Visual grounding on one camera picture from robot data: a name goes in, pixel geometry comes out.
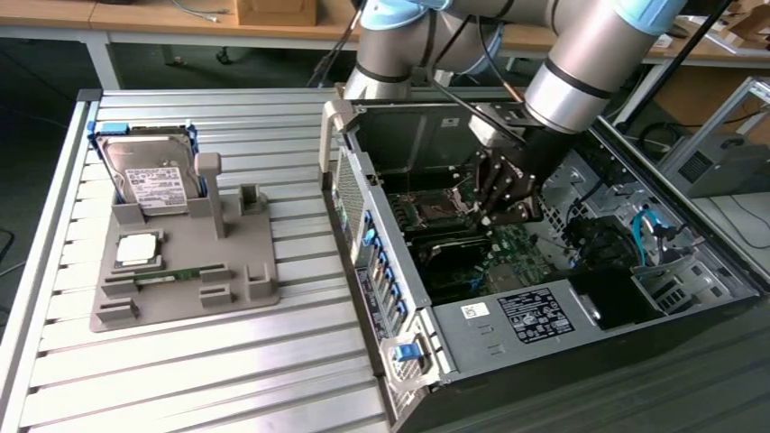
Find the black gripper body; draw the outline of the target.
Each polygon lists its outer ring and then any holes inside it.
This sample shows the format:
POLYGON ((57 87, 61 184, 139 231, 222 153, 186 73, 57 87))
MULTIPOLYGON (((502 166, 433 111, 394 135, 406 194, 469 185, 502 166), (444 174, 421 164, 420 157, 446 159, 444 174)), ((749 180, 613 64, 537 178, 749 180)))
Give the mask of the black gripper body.
POLYGON ((537 195, 577 139, 577 134, 534 128, 525 133, 525 143, 500 140, 488 151, 486 191, 504 198, 537 195))

